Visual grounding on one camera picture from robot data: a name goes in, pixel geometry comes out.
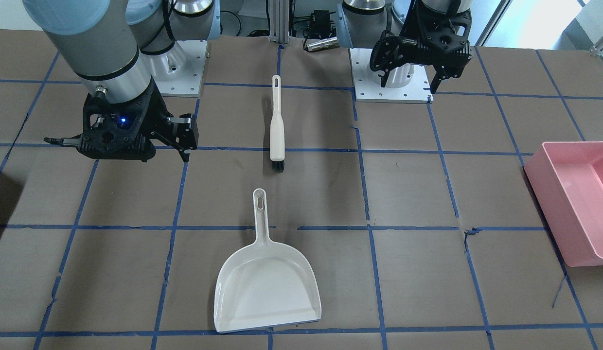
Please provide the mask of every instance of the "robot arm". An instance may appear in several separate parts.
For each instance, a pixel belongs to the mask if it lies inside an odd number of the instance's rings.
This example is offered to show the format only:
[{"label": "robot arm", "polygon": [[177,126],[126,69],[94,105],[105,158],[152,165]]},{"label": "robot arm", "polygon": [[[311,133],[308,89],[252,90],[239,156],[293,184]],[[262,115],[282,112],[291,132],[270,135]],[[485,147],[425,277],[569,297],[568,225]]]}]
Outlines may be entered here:
[{"label": "robot arm", "polygon": [[436,74],[430,87],[435,93],[442,80],[459,78],[472,58],[468,42],[471,3],[343,0],[337,12],[338,43],[372,49],[370,69],[382,73],[381,87],[386,86],[390,72],[404,64],[433,66]]},{"label": "robot arm", "polygon": [[[170,76],[182,66],[176,40],[216,38],[218,0],[23,0],[89,94],[83,131],[73,138],[45,138],[75,147],[94,159],[154,157],[151,139],[173,146],[183,161],[197,147],[190,114],[175,118],[153,75]],[[153,57],[175,53],[176,62],[157,68]],[[165,62],[172,58],[165,56]]]}]

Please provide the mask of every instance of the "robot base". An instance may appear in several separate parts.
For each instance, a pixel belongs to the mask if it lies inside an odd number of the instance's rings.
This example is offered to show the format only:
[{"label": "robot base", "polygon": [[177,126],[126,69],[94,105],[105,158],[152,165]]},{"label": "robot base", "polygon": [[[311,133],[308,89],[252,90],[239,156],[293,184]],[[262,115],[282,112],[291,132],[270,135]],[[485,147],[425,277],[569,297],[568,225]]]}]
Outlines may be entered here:
[{"label": "robot base", "polygon": [[204,78],[204,65],[206,64],[206,40],[178,41],[188,56],[188,66],[172,79],[157,79],[155,82],[163,96],[171,97],[200,97],[202,79]]},{"label": "robot base", "polygon": [[371,49],[350,49],[351,73],[355,84],[355,99],[360,102],[397,102],[426,104],[433,101],[424,66],[413,65],[410,82],[401,88],[382,88],[371,77],[368,62]]}]

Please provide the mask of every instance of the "pink bin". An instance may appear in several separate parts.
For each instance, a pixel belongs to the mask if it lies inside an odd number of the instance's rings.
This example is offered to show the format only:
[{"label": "pink bin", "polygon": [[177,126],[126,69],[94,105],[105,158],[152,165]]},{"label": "pink bin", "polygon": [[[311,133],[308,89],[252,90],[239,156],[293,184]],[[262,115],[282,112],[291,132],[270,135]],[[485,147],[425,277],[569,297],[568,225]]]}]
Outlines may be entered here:
[{"label": "pink bin", "polygon": [[603,264],[603,142],[544,142],[524,166],[569,266]]}]

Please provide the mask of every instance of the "dustpan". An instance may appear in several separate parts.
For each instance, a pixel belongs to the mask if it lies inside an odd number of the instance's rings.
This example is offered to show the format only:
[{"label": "dustpan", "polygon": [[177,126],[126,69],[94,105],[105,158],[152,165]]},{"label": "dustpan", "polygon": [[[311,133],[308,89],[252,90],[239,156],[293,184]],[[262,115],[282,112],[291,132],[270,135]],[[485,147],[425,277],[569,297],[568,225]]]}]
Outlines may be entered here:
[{"label": "dustpan", "polygon": [[264,189],[253,192],[256,241],[232,254],[217,277],[213,318],[219,333],[321,318],[317,279],[306,257],[269,238]]}]

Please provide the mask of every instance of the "white mounting plate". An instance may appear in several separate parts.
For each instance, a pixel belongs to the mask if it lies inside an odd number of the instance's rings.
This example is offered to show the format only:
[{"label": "white mounting plate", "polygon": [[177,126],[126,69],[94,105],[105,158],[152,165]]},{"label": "white mounting plate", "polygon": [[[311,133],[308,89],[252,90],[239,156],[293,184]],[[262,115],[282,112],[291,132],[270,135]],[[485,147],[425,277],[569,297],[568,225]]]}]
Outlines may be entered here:
[{"label": "white mounting plate", "polygon": [[412,80],[402,88],[382,88],[374,82],[368,70],[372,49],[350,49],[351,73],[355,85],[355,99],[360,102],[397,102],[426,104],[433,101],[424,66],[414,65]]},{"label": "white mounting plate", "polygon": [[163,96],[200,97],[208,42],[206,40],[187,40],[178,43],[188,54],[191,66],[176,79],[155,80],[155,82]]}]

